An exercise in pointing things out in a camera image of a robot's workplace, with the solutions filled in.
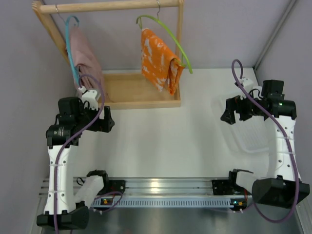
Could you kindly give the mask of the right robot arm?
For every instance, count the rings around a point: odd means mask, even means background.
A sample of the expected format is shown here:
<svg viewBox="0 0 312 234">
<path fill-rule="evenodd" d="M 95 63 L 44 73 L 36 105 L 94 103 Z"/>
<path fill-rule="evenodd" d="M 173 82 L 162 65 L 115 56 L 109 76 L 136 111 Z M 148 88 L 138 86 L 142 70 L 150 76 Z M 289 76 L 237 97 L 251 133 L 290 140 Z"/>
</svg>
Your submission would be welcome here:
<svg viewBox="0 0 312 234">
<path fill-rule="evenodd" d="M 300 176 L 294 175 L 290 157 L 295 154 L 293 132 L 296 104 L 284 99 L 283 81 L 266 80 L 262 87 L 255 86 L 247 78 L 239 82 L 249 95 L 255 89 L 261 94 L 253 96 L 253 101 L 243 94 L 226 99 L 225 111 L 220 119 L 233 125 L 236 115 L 239 115 L 241 122 L 252 117 L 263 117 L 269 144 L 269 165 L 265 177 L 249 170 L 234 169 L 229 172 L 229 180 L 251 193 L 255 203 L 289 209 L 294 203 L 295 180 L 300 179 Z"/>
</svg>

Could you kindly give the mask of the green plastic hanger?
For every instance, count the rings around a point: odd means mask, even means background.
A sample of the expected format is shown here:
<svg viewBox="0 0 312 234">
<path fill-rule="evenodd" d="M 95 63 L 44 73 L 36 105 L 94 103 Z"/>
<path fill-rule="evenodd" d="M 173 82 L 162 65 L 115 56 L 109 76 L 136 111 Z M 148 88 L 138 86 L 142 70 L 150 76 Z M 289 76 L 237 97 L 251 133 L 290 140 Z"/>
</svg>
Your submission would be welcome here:
<svg viewBox="0 0 312 234">
<path fill-rule="evenodd" d="M 151 15 L 140 15 L 136 19 L 136 24 L 139 26 L 139 28 L 142 30 L 142 18 L 151 19 L 154 22 L 156 22 L 158 25 L 160 25 L 166 33 L 172 38 L 172 40 L 175 42 L 175 54 L 178 56 L 179 59 L 175 58 L 175 61 L 178 62 L 179 65 L 181 65 L 183 68 L 188 68 L 189 73 L 193 74 L 193 69 L 190 63 L 190 60 L 184 51 L 183 47 L 181 46 L 181 38 L 182 38 L 182 21 L 183 21 L 183 14 L 184 14 L 184 0 L 178 0 L 176 7 L 178 8 L 178 19 L 177 19 L 177 33 L 176 36 L 173 35 L 171 30 L 162 22 L 159 20 L 159 13 L 161 10 L 161 4 L 160 1 L 157 0 L 158 5 L 158 11 L 157 11 L 157 18 L 151 16 Z"/>
</svg>

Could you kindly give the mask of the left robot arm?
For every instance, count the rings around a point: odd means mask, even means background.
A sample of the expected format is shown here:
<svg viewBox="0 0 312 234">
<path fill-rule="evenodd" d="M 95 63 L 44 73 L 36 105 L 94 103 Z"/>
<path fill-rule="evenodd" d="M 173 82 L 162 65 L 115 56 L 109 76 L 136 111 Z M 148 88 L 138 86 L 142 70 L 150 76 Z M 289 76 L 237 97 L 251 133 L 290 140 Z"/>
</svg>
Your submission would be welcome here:
<svg viewBox="0 0 312 234">
<path fill-rule="evenodd" d="M 96 196 L 107 190 L 105 170 L 90 171 L 77 193 L 74 192 L 74 160 L 79 139 L 85 130 L 108 133 L 115 122 L 109 106 L 92 109 L 89 101 L 65 97 L 58 101 L 55 123 L 46 131 L 49 154 L 49 190 L 43 214 L 37 225 L 45 229 L 83 230 L 89 222 L 89 208 Z"/>
</svg>

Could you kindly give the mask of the orange white patterned trousers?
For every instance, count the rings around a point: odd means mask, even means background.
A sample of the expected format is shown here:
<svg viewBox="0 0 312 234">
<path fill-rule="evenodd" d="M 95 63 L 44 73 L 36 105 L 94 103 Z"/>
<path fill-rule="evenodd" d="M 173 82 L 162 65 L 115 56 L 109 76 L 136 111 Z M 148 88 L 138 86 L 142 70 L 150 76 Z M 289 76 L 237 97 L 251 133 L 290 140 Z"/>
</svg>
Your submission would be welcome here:
<svg viewBox="0 0 312 234">
<path fill-rule="evenodd" d="M 158 91 L 174 95 L 184 70 L 180 58 L 152 30 L 141 33 L 141 73 Z"/>
</svg>

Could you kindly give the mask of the blue plastic hanger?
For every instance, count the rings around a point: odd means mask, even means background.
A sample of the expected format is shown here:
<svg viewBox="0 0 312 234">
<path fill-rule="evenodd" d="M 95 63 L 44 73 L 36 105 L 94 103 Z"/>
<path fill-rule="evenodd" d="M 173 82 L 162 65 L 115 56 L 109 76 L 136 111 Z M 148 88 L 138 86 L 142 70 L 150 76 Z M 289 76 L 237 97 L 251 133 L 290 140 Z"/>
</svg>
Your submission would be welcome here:
<svg viewBox="0 0 312 234">
<path fill-rule="evenodd" d="M 58 16 L 62 19 L 62 21 L 65 24 L 65 42 L 66 42 L 66 50 L 67 50 L 67 55 L 69 59 L 69 64 L 70 64 L 71 71 L 73 74 L 74 82 L 77 85 L 79 85 L 79 73 L 78 73 L 77 67 L 74 64 L 72 50 L 71 50 L 71 42 L 70 42 L 70 20 L 74 19 L 76 21 L 74 26 L 79 27 L 79 19 L 74 15 L 70 15 L 66 20 L 64 20 L 64 18 L 60 15 L 58 6 L 56 4 L 55 4 L 55 9 L 57 11 Z"/>
</svg>

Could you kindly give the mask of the pink trousers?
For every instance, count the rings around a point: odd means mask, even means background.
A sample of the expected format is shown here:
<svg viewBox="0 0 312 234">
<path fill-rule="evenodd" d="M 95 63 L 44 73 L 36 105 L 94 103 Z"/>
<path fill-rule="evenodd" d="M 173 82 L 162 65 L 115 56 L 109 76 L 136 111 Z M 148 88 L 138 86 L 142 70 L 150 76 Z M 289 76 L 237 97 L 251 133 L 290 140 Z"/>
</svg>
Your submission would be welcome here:
<svg viewBox="0 0 312 234">
<path fill-rule="evenodd" d="M 105 88 L 102 68 L 86 36 L 77 26 L 74 26 L 70 30 L 69 40 L 74 67 L 77 69 L 78 75 L 92 75 L 103 88 L 104 101 L 110 100 Z"/>
</svg>

